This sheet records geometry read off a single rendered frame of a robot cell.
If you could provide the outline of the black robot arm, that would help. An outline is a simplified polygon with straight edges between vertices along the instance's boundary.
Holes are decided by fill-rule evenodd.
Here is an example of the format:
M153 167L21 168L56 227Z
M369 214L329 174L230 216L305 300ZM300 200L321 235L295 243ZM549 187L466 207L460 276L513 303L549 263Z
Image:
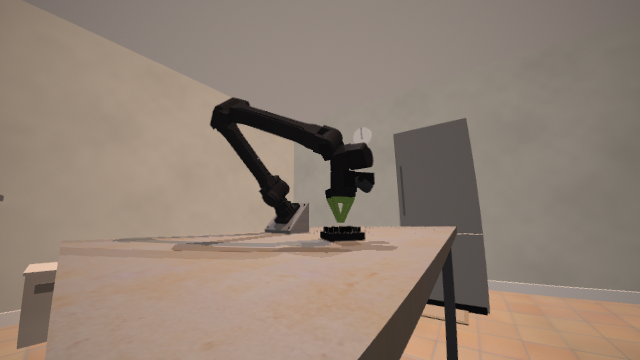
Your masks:
M278 175L273 177L243 136L237 124L244 124L286 138L321 154L324 161L330 160L330 171L337 169L357 170L373 165L373 155L366 143L344 145L341 132L335 128L308 124L257 109L251 107L248 101L238 98L231 98L215 106L210 126L213 130L217 129L226 138L256 178L262 188L259 192L263 201L277 210L275 210L277 215L274 219L275 223L287 224L300 208L300 204L291 203L285 198L290 192L289 185ZM319 136L319 134L324 135ZM344 170L344 186L357 187L363 192L369 193L375 184L374 173L348 170Z

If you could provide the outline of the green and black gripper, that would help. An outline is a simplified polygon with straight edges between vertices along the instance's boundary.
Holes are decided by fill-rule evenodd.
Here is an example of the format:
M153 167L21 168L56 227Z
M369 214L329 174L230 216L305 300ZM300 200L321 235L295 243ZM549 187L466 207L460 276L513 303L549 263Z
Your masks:
M344 186L344 170L348 169L337 169L330 171L331 188L325 190L327 202L334 214L337 223L345 222L349 210L355 200L357 192L357 187ZM341 214L338 203L343 204Z

